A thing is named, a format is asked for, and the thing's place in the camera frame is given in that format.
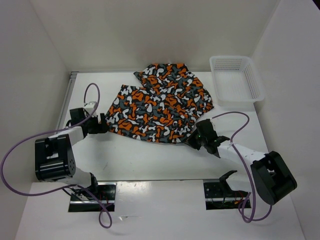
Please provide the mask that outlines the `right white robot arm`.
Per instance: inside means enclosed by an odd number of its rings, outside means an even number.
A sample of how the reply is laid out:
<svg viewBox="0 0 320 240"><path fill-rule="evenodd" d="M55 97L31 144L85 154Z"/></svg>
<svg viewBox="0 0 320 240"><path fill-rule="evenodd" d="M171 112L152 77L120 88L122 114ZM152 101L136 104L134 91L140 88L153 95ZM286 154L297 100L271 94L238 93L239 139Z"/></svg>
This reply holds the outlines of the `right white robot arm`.
<svg viewBox="0 0 320 240"><path fill-rule="evenodd" d="M185 143L196 150L204 147L209 154L235 163L244 160L250 167L257 194L268 205L275 205L298 187L278 152L264 153L232 143L230 138L217 134L209 119L198 122Z"/></svg>

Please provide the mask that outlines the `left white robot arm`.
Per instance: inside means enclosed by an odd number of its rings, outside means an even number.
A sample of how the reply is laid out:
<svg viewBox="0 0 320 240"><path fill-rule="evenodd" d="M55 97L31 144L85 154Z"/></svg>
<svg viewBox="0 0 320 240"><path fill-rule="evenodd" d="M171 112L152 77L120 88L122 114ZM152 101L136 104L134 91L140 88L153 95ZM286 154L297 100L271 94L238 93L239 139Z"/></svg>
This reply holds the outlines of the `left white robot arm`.
<svg viewBox="0 0 320 240"><path fill-rule="evenodd" d="M71 127L47 138L35 141L35 175L40 182L61 182L67 185L82 186L82 194L89 200L100 194L98 181L93 173L85 172L76 166L73 146L87 135L107 133L109 127L106 115L89 114L92 107L74 108L69 111Z"/></svg>

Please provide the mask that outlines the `orange camo patterned shorts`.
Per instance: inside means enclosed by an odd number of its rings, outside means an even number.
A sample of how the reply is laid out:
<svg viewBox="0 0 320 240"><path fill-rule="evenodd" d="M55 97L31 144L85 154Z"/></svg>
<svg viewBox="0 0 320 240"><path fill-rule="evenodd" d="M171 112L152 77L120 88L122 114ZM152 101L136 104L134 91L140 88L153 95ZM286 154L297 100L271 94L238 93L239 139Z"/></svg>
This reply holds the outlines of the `orange camo patterned shorts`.
<svg viewBox="0 0 320 240"><path fill-rule="evenodd" d="M134 72L140 87L122 85L105 115L109 131L140 141L180 144L214 108L210 93L184 63Z"/></svg>

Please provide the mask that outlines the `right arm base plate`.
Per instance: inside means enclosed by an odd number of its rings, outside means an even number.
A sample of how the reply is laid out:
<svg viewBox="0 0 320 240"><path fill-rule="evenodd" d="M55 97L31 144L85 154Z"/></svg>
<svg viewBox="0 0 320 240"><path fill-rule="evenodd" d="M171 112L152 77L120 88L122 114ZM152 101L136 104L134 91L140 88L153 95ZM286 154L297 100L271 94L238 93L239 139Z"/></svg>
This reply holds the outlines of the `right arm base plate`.
<svg viewBox="0 0 320 240"><path fill-rule="evenodd" d="M237 209L248 195L246 191L232 190L226 180L204 180L203 188L206 210Z"/></svg>

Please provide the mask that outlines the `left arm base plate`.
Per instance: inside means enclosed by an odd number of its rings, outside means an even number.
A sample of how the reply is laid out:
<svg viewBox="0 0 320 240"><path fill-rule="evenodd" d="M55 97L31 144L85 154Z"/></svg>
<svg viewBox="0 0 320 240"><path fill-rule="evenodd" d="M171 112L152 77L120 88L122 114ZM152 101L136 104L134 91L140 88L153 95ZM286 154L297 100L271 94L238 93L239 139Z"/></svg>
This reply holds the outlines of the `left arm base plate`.
<svg viewBox="0 0 320 240"><path fill-rule="evenodd" d="M90 192L106 207L109 212L115 210L116 199L116 182L99 181L96 191ZM86 212L100 212L102 207L100 204L85 190L79 188L72 188L69 193L69 207L70 213L86 213Z"/></svg>

